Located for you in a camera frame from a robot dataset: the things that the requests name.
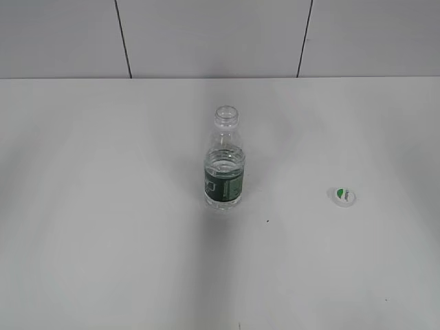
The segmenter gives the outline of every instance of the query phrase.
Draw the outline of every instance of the bottle cap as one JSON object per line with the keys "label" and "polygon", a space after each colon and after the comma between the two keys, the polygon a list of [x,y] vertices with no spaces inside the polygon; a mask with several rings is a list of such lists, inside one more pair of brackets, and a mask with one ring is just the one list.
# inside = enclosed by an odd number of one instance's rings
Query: bottle cap
{"label": "bottle cap", "polygon": [[329,197],[338,206],[348,208],[356,202],[356,194],[350,188],[334,188],[329,192]]}

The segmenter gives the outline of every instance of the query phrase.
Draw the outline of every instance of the clear plastic bottle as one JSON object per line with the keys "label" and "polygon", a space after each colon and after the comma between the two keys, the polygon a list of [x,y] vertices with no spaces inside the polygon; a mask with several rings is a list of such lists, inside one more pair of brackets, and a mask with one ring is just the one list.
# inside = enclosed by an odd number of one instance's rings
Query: clear plastic bottle
{"label": "clear plastic bottle", "polygon": [[225,105],[215,111],[215,130],[205,156],[205,199],[209,205],[227,210],[241,200],[245,154],[238,132],[239,112]]}

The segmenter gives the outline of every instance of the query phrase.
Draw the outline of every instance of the white table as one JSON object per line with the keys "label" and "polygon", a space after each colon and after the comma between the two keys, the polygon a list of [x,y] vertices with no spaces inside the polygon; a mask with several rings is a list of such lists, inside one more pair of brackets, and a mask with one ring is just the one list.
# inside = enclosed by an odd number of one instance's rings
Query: white table
{"label": "white table", "polygon": [[[0,100],[0,329],[440,328],[440,78],[3,80]],[[247,166],[218,213],[223,104]]]}

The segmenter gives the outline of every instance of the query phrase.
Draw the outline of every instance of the water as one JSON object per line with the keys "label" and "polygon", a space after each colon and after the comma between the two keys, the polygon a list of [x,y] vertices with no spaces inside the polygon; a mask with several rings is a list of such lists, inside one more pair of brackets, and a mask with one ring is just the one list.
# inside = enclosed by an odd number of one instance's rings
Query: water
{"label": "water", "polygon": [[245,154],[237,146],[212,148],[205,156],[205,199],[214,208],[227,210],[241,200]]}

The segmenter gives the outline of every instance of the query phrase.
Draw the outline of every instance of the bottle label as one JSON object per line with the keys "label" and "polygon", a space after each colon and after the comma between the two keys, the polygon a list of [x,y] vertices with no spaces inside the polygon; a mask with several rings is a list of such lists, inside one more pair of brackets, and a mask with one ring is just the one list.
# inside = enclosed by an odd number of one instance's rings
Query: bottle label
{"label": "bottle label", "polygon": [[205,193],[215,201],[233,201],[241,194],[243,174],[224,179],[205,171]]}

